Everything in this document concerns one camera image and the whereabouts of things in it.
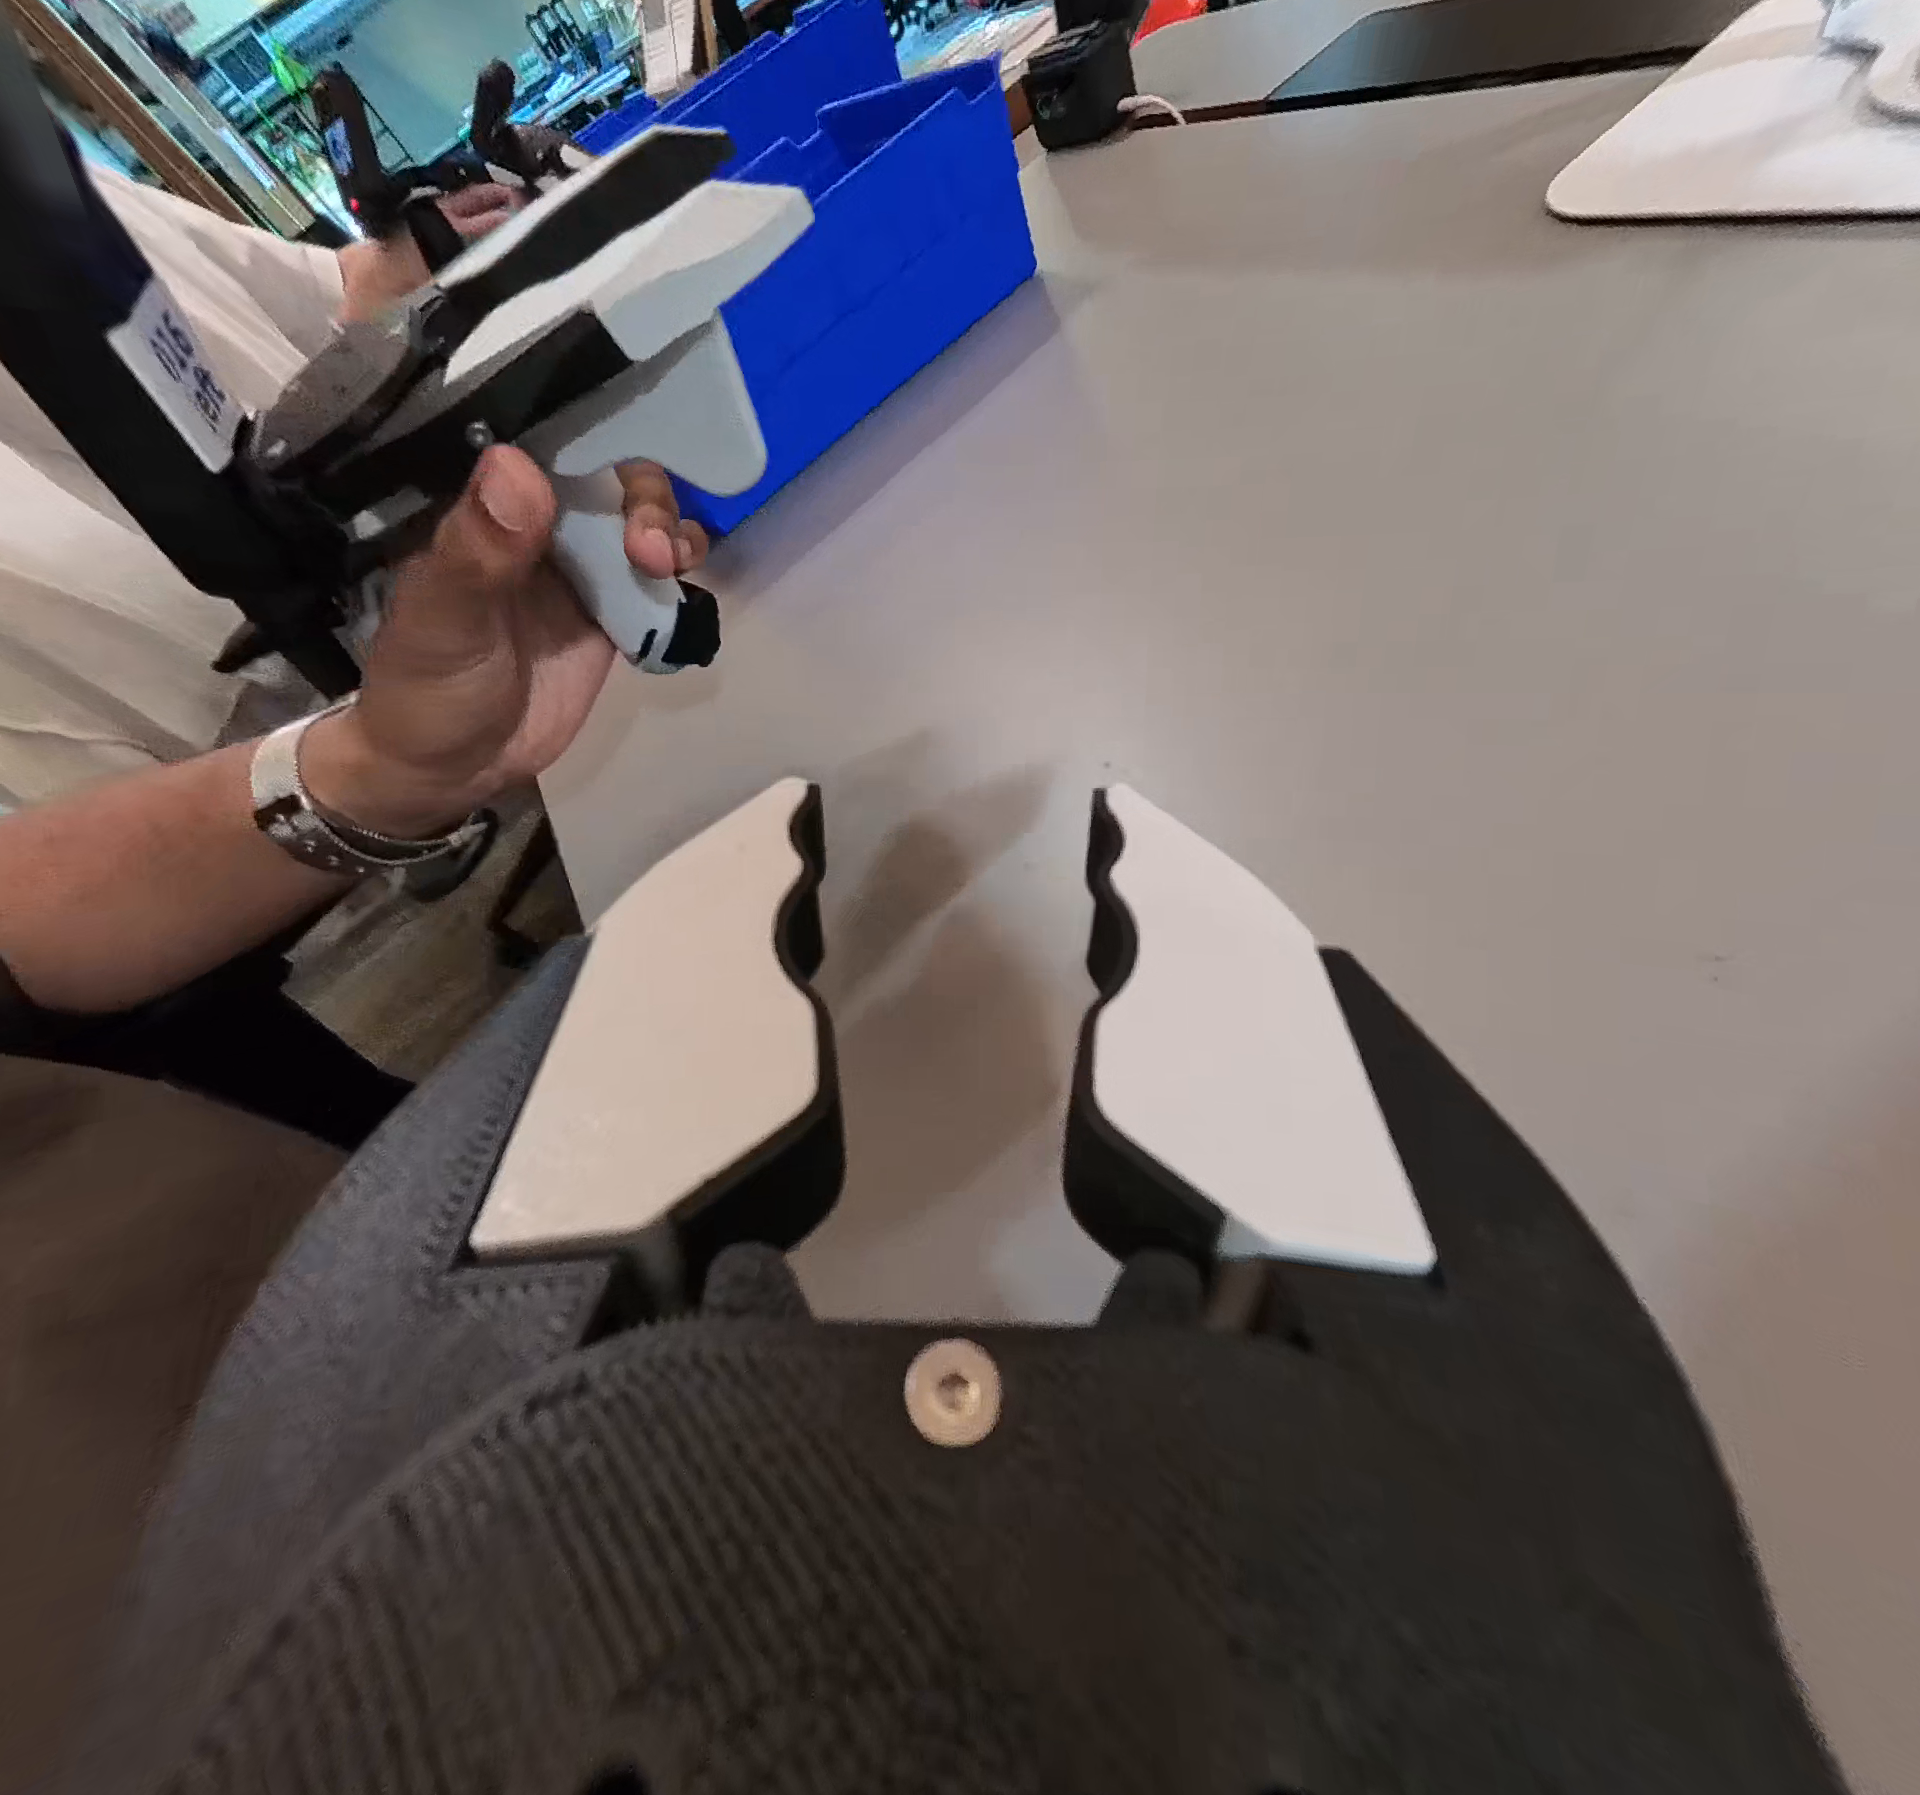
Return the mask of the person's left hand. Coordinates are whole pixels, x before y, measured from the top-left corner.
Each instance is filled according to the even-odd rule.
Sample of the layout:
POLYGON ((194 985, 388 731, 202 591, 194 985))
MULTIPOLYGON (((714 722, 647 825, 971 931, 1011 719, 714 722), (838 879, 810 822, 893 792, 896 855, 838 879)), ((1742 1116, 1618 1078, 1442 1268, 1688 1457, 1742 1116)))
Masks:
POLYGON ((555 528, 543 469, 482 451, 397 570, 354 700, 300 737, 300 788, 328 822, 440 838, 568 747, 616 648, 555 566, 555 528))

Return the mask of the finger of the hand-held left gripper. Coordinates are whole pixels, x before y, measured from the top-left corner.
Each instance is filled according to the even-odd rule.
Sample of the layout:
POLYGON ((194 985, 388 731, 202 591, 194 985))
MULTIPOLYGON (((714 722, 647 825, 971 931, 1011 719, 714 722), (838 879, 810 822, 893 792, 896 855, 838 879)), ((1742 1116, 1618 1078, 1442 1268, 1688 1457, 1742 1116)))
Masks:
POLYGON ((700 493, 746 493, 770 454, 722 309, 808 226, 787 184, 707 182, 480 323, 445 405, 562 476, 659 461, 700 493))
POLYGON ((722 129, 647 129, 533 197, 427 287, 427 320, 473 327, 649 223, 735 156, 722 129))

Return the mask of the black desktop device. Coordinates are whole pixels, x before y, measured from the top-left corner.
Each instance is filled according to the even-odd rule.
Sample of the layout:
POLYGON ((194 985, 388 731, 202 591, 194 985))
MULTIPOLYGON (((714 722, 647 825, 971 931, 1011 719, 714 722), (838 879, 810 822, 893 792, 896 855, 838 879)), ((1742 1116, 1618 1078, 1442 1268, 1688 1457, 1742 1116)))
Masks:
POLYGON ((1059 30, 1027 54, 1019 83, 1042 151, 1106 142, 1126 129, 1124 103, 1136 94, 1129 26, 1092 21, 1059 30))

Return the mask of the grey desk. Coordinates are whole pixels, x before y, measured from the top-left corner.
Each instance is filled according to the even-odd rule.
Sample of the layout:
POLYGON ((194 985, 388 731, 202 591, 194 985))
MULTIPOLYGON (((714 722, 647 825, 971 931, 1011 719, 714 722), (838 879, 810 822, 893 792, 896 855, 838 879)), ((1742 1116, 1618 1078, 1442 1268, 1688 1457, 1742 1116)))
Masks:
POLYGON ((1092 1316, 1096 785, 1346 947, 1609 1242, 1812 1711, 1917 1790, 1917 233, 1570 226, 1645 74, 1030 157, 1038 278, 546 782, 595 919, 822 788, 841 1318, 1092 1316))

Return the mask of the white metal document stand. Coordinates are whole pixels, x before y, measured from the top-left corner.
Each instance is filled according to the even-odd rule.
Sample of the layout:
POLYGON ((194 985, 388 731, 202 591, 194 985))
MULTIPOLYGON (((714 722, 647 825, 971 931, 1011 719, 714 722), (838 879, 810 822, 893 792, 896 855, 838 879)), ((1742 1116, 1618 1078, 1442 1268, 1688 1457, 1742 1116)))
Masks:
POLYGON ((1917 218, 1917 0, 1761 0, 1546 188, 1567 223, 1917 218))

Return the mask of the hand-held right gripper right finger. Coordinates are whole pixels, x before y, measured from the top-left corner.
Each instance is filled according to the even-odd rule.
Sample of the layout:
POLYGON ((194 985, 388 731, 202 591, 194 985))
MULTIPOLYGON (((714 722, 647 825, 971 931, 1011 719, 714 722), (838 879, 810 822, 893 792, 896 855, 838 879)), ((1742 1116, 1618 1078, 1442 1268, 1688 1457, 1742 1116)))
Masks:
POLYGON ((1092 795, 1060 1186, 1115 1265, 1437 1292, 1437 1236, 1311 928, 1133 785, 1092 795))

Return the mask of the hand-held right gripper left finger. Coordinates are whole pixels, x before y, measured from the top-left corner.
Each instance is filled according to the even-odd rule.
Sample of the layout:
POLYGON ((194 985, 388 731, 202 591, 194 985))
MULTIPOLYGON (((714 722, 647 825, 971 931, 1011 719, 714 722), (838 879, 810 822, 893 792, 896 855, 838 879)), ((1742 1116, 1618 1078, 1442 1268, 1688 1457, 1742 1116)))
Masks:
POLYGON ((779 779, 641 873, 586 940, 467 1231, 480 1265, 626 1259, 691 1296, 844 1193, 822 792, 779 779))

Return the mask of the blue plastic bin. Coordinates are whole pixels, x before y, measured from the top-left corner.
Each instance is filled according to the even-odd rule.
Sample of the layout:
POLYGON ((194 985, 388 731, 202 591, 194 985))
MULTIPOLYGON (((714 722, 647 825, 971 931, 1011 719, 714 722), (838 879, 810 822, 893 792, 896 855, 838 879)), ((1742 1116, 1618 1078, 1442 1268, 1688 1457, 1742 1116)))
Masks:
POLYGON ((735 171, 805 194, 810 226, 725 306, 767 464, 717 496, 677 482, 732 534, 1038 269, 996 59, 822 103, 813 132, 735 171))
POLYGON ((826 103, 901 81, 883 0, 808 0, 784 32, 761 32, 664 108, 631 94, 571 142, 598 157, 647 129, 713 129, 732 139, 725 171, 746 171, 776 142, 808 142, 826 103))

